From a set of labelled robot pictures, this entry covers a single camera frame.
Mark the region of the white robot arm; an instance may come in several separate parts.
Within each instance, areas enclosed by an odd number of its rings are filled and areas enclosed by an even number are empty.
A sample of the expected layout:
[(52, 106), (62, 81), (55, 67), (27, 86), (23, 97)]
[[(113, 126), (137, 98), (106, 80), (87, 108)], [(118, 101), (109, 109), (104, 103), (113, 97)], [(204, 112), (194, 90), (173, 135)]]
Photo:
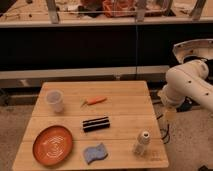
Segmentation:
[(166, 72), (167, 84), (158, 92), (165, 107), (166, 121), (174, 118), (175, 110), (183, 104), (186, 97), (213, 113), (213, 85), (206, 81), (208, 74), (208, 65), (202, 60), (192, 60)]

